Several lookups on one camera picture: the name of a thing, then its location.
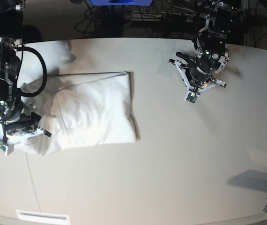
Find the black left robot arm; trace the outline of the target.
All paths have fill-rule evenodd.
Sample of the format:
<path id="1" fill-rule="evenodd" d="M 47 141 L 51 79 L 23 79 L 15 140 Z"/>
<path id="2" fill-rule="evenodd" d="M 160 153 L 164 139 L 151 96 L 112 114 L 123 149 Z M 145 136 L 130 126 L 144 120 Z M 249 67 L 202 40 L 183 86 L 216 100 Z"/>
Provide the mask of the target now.
<path id="1" fill-rule="evenodd" d="M 197 37 L 193 40 L 197 57 L 187 70 L 193 87 L 201 87 L 221 72 L 228 63 L 229 50 L 225 48 L 230 33 L 231 15 L 239 10 L 239 0 L 205 0 L 195 16 Z"/>

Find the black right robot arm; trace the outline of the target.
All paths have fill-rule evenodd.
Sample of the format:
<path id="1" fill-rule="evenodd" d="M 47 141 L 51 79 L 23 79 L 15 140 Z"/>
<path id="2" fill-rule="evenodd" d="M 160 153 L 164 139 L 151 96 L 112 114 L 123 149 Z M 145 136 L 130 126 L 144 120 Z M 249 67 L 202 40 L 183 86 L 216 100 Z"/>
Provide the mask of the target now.
<path id="1" fill-rule="evenodd" d="M 41 54 L 30 47 L 25 47 L 23 37 L 23 0 L 0 0 L 0 127 L 2 143 L 14 134 L 28 134 L 37 130 L 41 117 L 26 109 L 22 97 L 33 98 L 45 88 L 47 69 Z M 30 52 L 36 55 L 43 71 L 42 84 L 35 92 L 24 92 L 17 87 L 23 58 L 17 52 Z"/>

